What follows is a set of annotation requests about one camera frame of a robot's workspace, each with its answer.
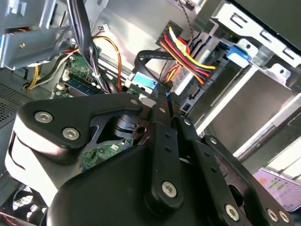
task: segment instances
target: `green circuit board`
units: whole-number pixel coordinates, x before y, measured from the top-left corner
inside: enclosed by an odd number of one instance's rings
[[[91,70],[87,67],[85,60],[81,56],[73,55],[71,57],[70,73],[87,81],[93,78]]]
[[[133,141],[131,138],[125,138],[118,143],[105,144],[84,152],[79,158],[80,170],[84,172],[123,150],[128,149],[133,145]]]

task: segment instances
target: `screw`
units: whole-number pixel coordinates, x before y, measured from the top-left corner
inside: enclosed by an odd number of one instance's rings
[[[214,138],[210,138],[210,140],[211,140],[211,142],[212,142],[212,143],[214,143],[214,144],[217,144],[217,141],[216,141],[216,139],[214,139]]]
[[[131,99],[131,102],[134,104],[134,105],[138,105],[138,102],[134,99]]]
[[[159,110],[163,113],[166,113],[165,109],[163,107],[160,107]]]
[[[187,125],[191,125],[191,122],[190,121],[188,121],[187,119],[184,119],[184,122],[187,124]]]
[[[53,117],[48,112],[38,112],[34,115],[34,118],[41,123],[50,123],[53,120]]]
[[[169,198],[174,198],[177,195],[177,189],[175,188],[175,186],[168,182],[168,181],[164,181],[162,184],[162,190],[164,192],[164,194],[166,194]]]
[[[286,222],[286,223],[290,223],[290,219],[287,217],[287,215],[282,212],[281,210],[279,211],[279,214],[281,216],[281,218]]]
[[[227,214],[229,215],[229,217],[231,217],[232,220],[234,220],[234,221],[239,220],[239,214],[233,206],[231,206],[230,204],[227,204],[225,206],[225,210],[226,210]]]
[[[25,44],[24,43],[21,43],[20,45],[19,45],[19,48],[24,48],[25,47]]]
[[[68,140],[77,140],[79,138],[79,132],[75,128],[65,128],[63,130],[63,136]]]
[[[273,221],[278,222],[278,217],[277,217],[277,215],[276,215],[272,210],[267,209],[267,212],[268,212],[269,217],[270,217]]]

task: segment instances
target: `yellow wire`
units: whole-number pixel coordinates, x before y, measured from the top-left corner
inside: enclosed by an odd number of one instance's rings
[[[172,29],[172,27],[169,27],[169,31],[170,32],[173,32],[173,29]],[[181,45],[181,42],[178,40],[178,39],[176,39],[176,40],[174,40],[173,39],[173,41],[175,42],[175,43],[177,43],[177,46],[179,47],[179,46],[182,46]],[[200,67],[203,67],[203,68],[206,68],[206,69],[215,69],[216,67],[214,67],[214,66],[209,66],[209,65],[204,65],[204,64],[201,64],[200,62],[198,62],[198,61],[196,61],[195,59],[193,59],[187,52],[186,52],[186,50],[185,49],[183,49],[182,47],[180,48],[180,51],[191,61],[191,62],[193,62],[194,64],[196,64],[196,65],[198,65],[198,66],[200,66]]]
[[[189,69],[185,64],[181,63],[182,61],[181,61],[175,54],[173,54],[173,53],[169,50],[169,48],[167,47],[167,45],[164,44],[164,42],[161,41],[160,44],[163,46],[164,49],[166,49],[166,51],[167,51],[168,53],[170,53],[170,55],[173,56],[173,58],[174,58],[176,61],[178,61],[179,64],[181,64],[187,71],[189,71],[190,73],[192,73],[192,74],[197,78],[197,80],[198,80],[202,85],[204,85],[204,82],[202,81],[202,79],[201,79],[197,74],[195,74],[191,69]]]
[[[178,70],[178,68],[173,69],[173,71],[169,74],[168,78],[166,81],[171,80],[171,78],[173,77],[174,73]]]
[[[36,85],[36,83],[38,81],[38,77],[39,77],[39,66],[36,66],[33,80],[31,82],[30,86],[28,87],[28,89],[31,89],[32,87],[34,87]]]

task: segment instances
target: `black wire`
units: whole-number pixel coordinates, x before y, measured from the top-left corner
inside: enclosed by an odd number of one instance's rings
[[[98,67],[98,49],[93,43],[89,19],[82,0],[67,0],[68,17],[70,27],[74,34],[79,50],[88,67],[95,73],[97,82],[104,93],[109,92],[108,83],[102,78]]]
[[[161,80],[161,77],[162,77],[162,75],[163,75],[164,68],[166,67],[167,63],[168,63],[168,60],[165,62],[164,66],[162,67],[162,70],[161,70],[161,73],[160,73],[160,76],[159,76],[159,80]]]
[[[189,25],[189,29],[190,29],[190,33],[191,33],[191,48],[193,48],[193,30],[192,30],[192,26],[191,26],[191,22],[190,22],[190,19],[188,17],[188,14],[186,12],[186,9],[185,9],[185,6],[183,5],[183,3],[181,2],[181,0],[178,0],[178,2],[180,3],[180,6],[186,16],[186,19],[187,19],[187,22],[188,22],[188,25]]]
[[[55,46],[52,49],[52,52],[49,56],[49,58],[47,59],[47,61],[52,61],[53,58],[57,55],[58,51],[60,50],[60,47],[63,44],[63,41],[65,40],[66,35],[68,34],[68,31],[70,30],[70,27],[68,26],[65,30],[63,30],[63,32],[60,34],[60,36],[58,37],[58,39],[55,42]]]

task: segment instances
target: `red wire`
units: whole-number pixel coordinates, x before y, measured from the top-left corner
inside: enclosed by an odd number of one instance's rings
[[[15,224],[11,219],[9,219],[7,216],[5,216],[5,215],[2,215],[4,218],[5,218],[5,220],[8,222],[8,223],[10,223],[11,225],[13,225],[13,226],[19,226],[18,224]]]
[[[189,45],[184,41],[184,39],[182,39],[181,37],[179,37],[178,40],[186,46],[186,52],[187,52],[188,54],[190,54],[190,48],[189,48]]]
[[[170,41],[167,38],[167,35],[164,35],[164,40],[166,41],[166,43],[168,44],[168,46],[181,58],[182,61],[184,61],[186,64],[189,65],[189,67],[191,67],[193,70],[202,73],[203,75],[205,75],[206,77],[210,77],[210,74],[207,72],[204,72],[198,68],[196,68],[195,66],[193,66],[192,64],[190,64],[186,58],[184,58],[179,51],[170,43]]]

